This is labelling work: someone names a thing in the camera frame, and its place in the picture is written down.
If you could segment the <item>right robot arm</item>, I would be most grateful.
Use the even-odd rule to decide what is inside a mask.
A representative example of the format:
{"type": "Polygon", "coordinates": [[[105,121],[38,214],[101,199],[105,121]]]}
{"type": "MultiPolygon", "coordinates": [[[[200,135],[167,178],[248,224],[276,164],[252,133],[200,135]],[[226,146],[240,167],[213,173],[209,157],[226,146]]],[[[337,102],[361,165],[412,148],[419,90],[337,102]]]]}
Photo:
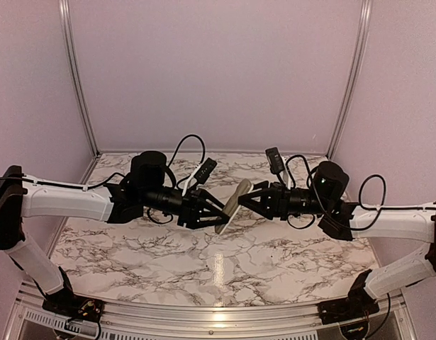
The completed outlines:
{"type": "Polygon", "coordinates": [[[370,300],[436,277],[436,201],[412,207],[346,202],[342,195],[350,178],[339,165],[322,161],[310,173],[308,188],[286,188],[265,181],[240,196],[238,202],[268,220],[312,215],[333,239],[385,237],[423,242],[402,259],[359,274],[349,297],[342,301],[342,311],[348,317],[359,316],[370,300]]]}

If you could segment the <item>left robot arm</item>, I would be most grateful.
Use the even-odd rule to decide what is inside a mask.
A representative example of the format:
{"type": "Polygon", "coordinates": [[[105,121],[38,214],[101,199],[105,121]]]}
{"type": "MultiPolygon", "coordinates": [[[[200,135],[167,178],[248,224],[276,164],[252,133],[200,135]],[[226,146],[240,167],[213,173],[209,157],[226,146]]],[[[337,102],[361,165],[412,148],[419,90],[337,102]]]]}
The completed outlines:
{"type": "Polygon", "coordinates": [[[224,204],[200,186],[216,167],[207,159],[194,173],[196,183],[180,191],[162,152],[146,151],[132,158],[130,171],[120,183],[94,186],[48,182],[26,176],[20,166],[10,166],[0,178],[0,251],[5,252],[52,298],[65,315],[75,315],[80,299],[66,275],[23,231],[25,217],[76,217],[125,224],[158,210],[177,217],[190,230],[225,225],[230,216],[224,204]]]}

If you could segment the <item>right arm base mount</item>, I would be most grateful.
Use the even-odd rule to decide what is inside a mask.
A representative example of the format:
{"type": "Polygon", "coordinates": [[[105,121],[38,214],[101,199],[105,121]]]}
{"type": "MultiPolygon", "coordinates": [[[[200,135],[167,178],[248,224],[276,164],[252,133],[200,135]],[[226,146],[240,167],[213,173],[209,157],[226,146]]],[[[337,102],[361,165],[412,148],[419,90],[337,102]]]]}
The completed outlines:
{"type": "Polygon", "coordinates": [[[323,324],[368,317],[379,312],[379,310],[379,305],[375,300],[362,297],[344,297],[318,304],[318,314],[323,324]]]}

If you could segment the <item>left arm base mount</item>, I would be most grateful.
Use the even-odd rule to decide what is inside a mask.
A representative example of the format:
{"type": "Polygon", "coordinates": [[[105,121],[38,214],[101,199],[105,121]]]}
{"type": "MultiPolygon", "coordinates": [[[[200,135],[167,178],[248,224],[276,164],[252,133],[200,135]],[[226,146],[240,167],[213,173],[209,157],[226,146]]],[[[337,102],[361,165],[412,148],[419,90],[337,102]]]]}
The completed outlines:
{"type": "Polygon", "coordinates": [[[59,267],[63,286],[56,293],[42,293],[44,297],[43,309],[64,315],[72,320],[80,319],[89,322],[100,322],[104,310],[104,301],[77,295],[65,271],[59,267]]]}

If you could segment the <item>grey remote control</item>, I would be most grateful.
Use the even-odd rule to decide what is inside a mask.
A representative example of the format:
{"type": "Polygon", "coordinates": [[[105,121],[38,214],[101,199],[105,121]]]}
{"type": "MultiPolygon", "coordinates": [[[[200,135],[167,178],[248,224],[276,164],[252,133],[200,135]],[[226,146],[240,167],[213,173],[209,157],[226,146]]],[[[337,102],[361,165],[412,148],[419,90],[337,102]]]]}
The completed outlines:
{"type": "Polygon", "coordinates": [[[216,234],[222,234],[225,229],[230,225],[230,223],[234,220],[237,215],[238,210],[241,208],[241,205],[238,202],[238,198],[240,196],[246,195],[252,191],[254,185],[252,182],[245,178],[243,179],[235,189],[234,193],[229,197],[227,203],[223,208],[223,212],[229,217],[229,220],[224,224],[215,226],[214,230],[216,234]]]}

